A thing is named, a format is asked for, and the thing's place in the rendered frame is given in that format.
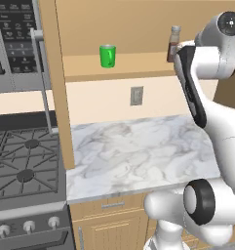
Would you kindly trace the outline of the wooden cupboard door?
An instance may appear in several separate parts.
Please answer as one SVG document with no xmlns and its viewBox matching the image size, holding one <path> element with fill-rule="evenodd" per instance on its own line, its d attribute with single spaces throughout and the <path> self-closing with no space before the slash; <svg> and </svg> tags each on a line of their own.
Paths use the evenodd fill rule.
<svg viewBox="0 0 235 250">
<path fill-rule="evenodd" d="M 81 250 L 78 227 L 82 228 L 84 250 L 142 250 L 147 219 L 144 216 L 101 218 L 74 221 L 72 225 L 77 250 Z"/>
</svg>

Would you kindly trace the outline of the grey gas hob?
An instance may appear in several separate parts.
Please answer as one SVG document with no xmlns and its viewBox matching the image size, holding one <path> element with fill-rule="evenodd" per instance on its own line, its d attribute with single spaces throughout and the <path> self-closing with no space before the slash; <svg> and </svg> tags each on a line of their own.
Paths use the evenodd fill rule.
<svg viewBox="0 0 235 250">
<path fill-rule="evenodd" d="M 59 226 L 48 225 L 59 217 Z M 26 221 L 35 230 L 23 230 Z M 59 134 L 50 135 L 43 111 L 0 115 L 0 250 L 76 250 L 66 202 Z"/>
</svg>

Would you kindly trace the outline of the grey microwave oven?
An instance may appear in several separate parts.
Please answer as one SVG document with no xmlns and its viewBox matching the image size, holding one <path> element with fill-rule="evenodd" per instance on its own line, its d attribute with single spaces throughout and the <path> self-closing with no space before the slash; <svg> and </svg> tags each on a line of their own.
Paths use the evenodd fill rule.
<svg viewBox="0 0 235 250">
<path fill-rule="evenodd" d="M 37 72 L 30 29 L 41 30 L 38 0 L 0 0 L 0 93 L 51 89 L 44 42 L 38 44 L 43 80 Z"/>
</svg>

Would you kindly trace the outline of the white hob knob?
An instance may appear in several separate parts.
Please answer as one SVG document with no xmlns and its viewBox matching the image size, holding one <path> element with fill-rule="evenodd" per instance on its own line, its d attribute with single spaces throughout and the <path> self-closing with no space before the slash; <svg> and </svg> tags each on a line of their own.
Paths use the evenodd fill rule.
<svg viewBox="0 0 235 250">
<path fill-rule="evenodd" d="M 59 217 L 51 217 L 48 221 L 48 225 L 52 229 L 56 229 L 59 226 Z"/>
<path fill-rule="evenodd" d="M 26 221 L 23 224 L 23 230 L 26 231 L 28 234 L 32 234 L 35 230 L 35 223 L 33 221 Z"/>
<path fill-rule="evenodd" d="M 0 237 L 1 238 L 5 238 L 9 234 L 10 234 L 10 227 L 8 225 L 0 226 Z"/>
</svg>

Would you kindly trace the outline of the brown cinnamon bottle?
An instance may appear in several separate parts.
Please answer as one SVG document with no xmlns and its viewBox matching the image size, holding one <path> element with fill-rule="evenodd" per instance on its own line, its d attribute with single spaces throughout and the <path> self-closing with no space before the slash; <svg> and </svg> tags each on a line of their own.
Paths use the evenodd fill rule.
<svg viewBox="0 0 235 250">
<path fill-rule="evenodd" d="M 179 43 L 181 27 L 179 25 L 173 25 L 171 28 L 171 35 L 169 39 L 167 62 L 172 63 L 176 53 L 176 46 Z"/>
</svg>

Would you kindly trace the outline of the wooden cabinet door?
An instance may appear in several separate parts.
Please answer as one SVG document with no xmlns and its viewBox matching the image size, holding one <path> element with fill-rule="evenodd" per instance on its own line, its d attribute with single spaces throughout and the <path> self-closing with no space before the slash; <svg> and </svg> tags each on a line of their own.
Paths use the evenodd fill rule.
<svg viewBox="0 0 235 250">
<path fill-rule="evenodd" d="M 66 86 L 59 38 L 59 21 L 56 0 L 38 0 L 44 35 L 47 63 L 55 104 L 59 140 L 66 170 L 74 168 L 74 154 L 70 131 L 70 120 Z"/>
<path fill-rule="evenodd" d="M 214 101 L 235 108 L 235 74 L 228 79 L 218 81 Z"/>
</svg>

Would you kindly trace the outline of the grey wall outlet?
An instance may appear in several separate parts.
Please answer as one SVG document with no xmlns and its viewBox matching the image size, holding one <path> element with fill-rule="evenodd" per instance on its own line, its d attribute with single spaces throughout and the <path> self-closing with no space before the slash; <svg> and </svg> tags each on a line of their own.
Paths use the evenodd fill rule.
<svg viewBox="0 0 235 250">
<path fill-rule="evenodd" d="M 131 88 L 131 105 L 142 105 L 143 87 Z"/>
</svg>

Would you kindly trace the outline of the wooden drawer front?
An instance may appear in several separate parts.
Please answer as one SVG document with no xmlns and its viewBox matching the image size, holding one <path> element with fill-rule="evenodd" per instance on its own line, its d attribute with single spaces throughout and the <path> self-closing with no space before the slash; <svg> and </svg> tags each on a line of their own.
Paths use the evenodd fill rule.
<svg viewBox="0 0 235 250">
<path fill-rule="evenodd" d="M 71 218 L 73 221 L 77 221 L 94 216 L 115 213 L 122 210 L 139 209 L 143 207 L 143 200 L 145 196 L 146 192 L 70 204 L 69 207 Z M 101 209 L 101 203 L 110 204 L 121 201 L 125 201 L 125 205 Z"/>
</svg>

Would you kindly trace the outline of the open wooden wall cabinet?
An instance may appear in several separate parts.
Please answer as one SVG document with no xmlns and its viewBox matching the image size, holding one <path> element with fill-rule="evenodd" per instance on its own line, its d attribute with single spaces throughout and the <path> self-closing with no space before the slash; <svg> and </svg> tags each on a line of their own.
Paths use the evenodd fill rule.
<svg viewBox="0 0 235 250">
<path fill-rule="evenodd" d="M 212 17 L 235 11 L 235 0 L 57 0 L 67 82 L 164 76 L 173 25 L 192 40 Z M 116 47 L 115 66 L 100 65 L 99 47 Z"/>
</svg>

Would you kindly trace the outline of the green mug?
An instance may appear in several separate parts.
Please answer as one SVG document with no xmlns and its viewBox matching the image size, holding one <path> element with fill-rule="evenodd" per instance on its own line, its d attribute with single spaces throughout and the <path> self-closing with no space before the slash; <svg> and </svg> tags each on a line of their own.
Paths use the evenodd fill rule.
<svg viewBox="0 0 235 250">
<path fill-rule="evenodd" d="M 100 65 L 104 68 L 115 66 L 116 47 L 114 45 L 101 45 L 99 47 Z"/>
</svg>

